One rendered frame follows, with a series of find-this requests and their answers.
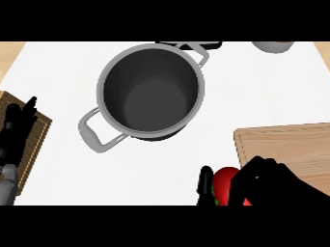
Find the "grey round bowl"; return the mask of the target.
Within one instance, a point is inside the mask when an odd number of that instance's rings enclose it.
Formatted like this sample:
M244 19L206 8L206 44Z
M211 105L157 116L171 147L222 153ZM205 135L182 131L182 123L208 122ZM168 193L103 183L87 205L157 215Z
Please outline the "grey round bowl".
M292 45L292 41L253 41L253 45L265 51L265 53L278 54L286 52Z

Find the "red tomato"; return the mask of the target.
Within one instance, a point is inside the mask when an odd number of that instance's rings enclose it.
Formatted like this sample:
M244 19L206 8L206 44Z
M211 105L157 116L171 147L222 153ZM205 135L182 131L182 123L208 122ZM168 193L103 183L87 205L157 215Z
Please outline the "red tomato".
M213 175L213 195L219 206L227 206L241 200L241 204L249 206L244 187L237 179L239 170L234 167L224 167Z

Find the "wooden cutting board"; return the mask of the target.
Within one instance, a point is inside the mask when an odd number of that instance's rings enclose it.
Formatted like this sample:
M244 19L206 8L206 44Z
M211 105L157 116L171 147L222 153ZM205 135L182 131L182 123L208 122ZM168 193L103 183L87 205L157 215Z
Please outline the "wooden cutting board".
M272 158L330 196L330 123L239 128L233 140L240 166L255 155Z

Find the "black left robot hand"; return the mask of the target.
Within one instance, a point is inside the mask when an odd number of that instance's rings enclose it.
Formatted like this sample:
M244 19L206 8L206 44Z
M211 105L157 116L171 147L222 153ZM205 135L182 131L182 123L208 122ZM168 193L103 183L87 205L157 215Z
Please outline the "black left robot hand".
M23 107L16 103L7 106L4 126L0 131L0 174L7 164L20 165L26 138L38 119L35 102L33 96Z

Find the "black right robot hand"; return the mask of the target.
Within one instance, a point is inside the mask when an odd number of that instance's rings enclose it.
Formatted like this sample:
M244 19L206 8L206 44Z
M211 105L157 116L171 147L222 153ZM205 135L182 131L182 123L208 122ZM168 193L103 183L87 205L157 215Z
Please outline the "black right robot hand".
M250 206L330 206L330 196L308 185L272 158L255 156L237 170ZM213 195L215 173L209 166L200 168L196 189L199 206L218 206ZM228 206L243 206L240 202Z

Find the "grey metal pot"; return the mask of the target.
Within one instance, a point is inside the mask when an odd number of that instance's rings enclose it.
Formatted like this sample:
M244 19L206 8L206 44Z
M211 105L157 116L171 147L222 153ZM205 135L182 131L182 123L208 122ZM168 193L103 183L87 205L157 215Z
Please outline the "grey metal pot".
M209 53L194 41L140 44L112 58L98 78L97 107L78 123L92 151L109 151L128 137L162 141L184 129L203 101L200 69L208 59ZM120 132L107 143L88 126L97 114Z

